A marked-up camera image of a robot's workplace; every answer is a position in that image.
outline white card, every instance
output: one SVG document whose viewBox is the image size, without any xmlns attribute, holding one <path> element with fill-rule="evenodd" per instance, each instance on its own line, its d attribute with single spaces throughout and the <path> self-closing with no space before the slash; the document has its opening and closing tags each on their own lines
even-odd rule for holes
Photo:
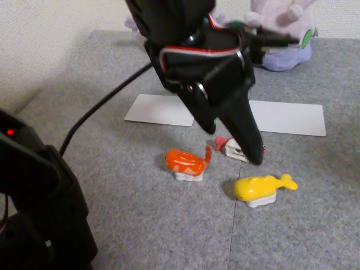
<svg viewBox="0 0 360 270">
<path fill-rule="evenodd" d="M 191 127 L 194 117 L 178 96 L 139 94 L 124 118 L 154 124 Z"/>
<path fill-rule="evenodd" d="M 321 105 L 250 100 L 260 131 L 326 136 Z"/>
</svg>

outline red and white wire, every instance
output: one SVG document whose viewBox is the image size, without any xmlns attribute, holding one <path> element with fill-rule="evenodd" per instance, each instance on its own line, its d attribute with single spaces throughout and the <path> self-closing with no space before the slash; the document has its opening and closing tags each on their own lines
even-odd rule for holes
<svg viewBox="0 0 360 270">
<path fill-rule="evenodd" d="M 208 15 L 208 20 L 213 28 L 215 29 L 224 29 L 221 24 L 218 24 L 212 16 Z M 199 48 L 190 48 L 190 47 L 180 47 L 180 46 L 165 46 L 159 52 L 160 65 L 164 72 L 167 70 L 166 58 L 167 53 L 177 53 L 183 55 L 194 55 L 194 56 L 204 56 L 204 57 L 224 57 L 235 55 L 241 50 L 241 36 L 239 36 L 240 45 L 234 49 L 199 49 Z"/>
</svg>

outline purple plush toy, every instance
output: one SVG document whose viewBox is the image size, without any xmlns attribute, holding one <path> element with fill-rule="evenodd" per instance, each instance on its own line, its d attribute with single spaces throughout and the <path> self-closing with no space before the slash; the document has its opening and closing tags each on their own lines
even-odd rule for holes
<svg viewBox="0 0 360 270">
<path fill-rule="evenodd" d="M 263 26 L 299 38 L 297 46 L 270 50 L 263 66 L 286 71 L 307 62 L 312 56 L 311 38 L 316 32 L 315 18 L 309 6 L 316 0 L 251 0 L 251 12 L 245 15 L 249 26 Z"/>
</svg>

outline black cable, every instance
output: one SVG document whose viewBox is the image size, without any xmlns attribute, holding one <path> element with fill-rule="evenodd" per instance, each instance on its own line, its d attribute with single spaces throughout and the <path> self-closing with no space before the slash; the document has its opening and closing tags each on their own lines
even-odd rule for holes
<svg viewBox="0 0 360 270">
<path fill-rule="evenodd" d="M 124 81 L 121 85 L 116 87 L 114 90 L 112 90 L 109 94 L 107 94 L 101 101 L 99 101 L 94 107 L 92 107 L 86 114 L 84 114 L 83 117 L 81 117 L 77 123 L 71 128 L 69 133 L 67 134 L 64 142 L 61 145 L 60 148 L 60 155 L 63 156 L 65 153 L 66 148 L 68 147 L 71 138 L 75 134 L 75 132 L 78 130 L 78 128 L 93 114 L 95 113 L 102 105 L 107 103 L 109 99 L 111 99 L 114 95 L 116 95 L 120 90 L 122 90 L 125 86 L 127 86 L 129 83 L 131 83 L 133 80 L 135 80 L 137 77 L 139 77 L 141 74 L 143 74 L 145 71 L 147 71 L 149 68 L 152 67 L 152 63 L 147 64 L 142 69 L 131 75 L 126 81 Z"/>
</svg>

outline white wall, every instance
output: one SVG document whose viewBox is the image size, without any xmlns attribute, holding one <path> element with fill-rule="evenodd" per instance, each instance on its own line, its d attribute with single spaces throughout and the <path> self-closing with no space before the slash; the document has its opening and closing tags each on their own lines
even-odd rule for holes
<svg viewBox="0 0 360 270">
<path fill-rule="evenodd" d="M 241 19 L 250 0 L 218 0 Z M 320 37 L 360 38 L 360 0 L 318 0 Z M 18 111 L 94 29 L 127 30 L 124 0 L 0 0 L 0 107 Z"/>
</svg>

